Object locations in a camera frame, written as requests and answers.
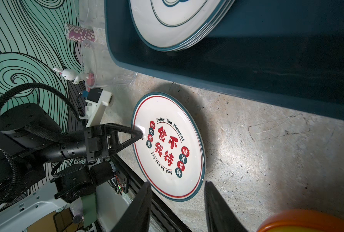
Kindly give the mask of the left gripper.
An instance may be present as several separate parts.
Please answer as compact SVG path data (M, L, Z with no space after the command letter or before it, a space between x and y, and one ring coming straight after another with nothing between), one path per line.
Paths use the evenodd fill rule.
M54 142L39 151L42 163L59 162L69 159L86 158L93 164L98 158L111 158L143 138L143 132L114 123L102 127L90 127L68 133L73 142Z

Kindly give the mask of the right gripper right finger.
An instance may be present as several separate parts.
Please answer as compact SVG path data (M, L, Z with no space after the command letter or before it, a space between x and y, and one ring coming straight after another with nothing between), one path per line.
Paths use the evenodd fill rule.
M247 229L231 211L213 182L204 188L205 214L209 232L247 232Z

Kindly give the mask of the white plate cloud emblem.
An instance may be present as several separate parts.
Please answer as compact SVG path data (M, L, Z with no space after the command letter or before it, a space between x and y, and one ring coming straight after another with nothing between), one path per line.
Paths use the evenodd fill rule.
M205 38L224 18L233 0L129 1L140 39L160 52L181 51Z

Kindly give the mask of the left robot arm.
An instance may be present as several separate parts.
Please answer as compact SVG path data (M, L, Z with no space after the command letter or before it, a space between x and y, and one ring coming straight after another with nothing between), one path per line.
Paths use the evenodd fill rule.
M62 133L35 103L2 112L12 97L29 89L53 93L79 118L70 100L45 84L22 84L0 96L0 232L21 232L94 194L114 177L108 159L143 136L114 123Z

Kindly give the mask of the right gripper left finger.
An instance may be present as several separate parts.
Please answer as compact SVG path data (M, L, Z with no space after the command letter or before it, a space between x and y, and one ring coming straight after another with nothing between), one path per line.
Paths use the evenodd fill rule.
M111 232L148 232L152 196L150 183L144 183Z

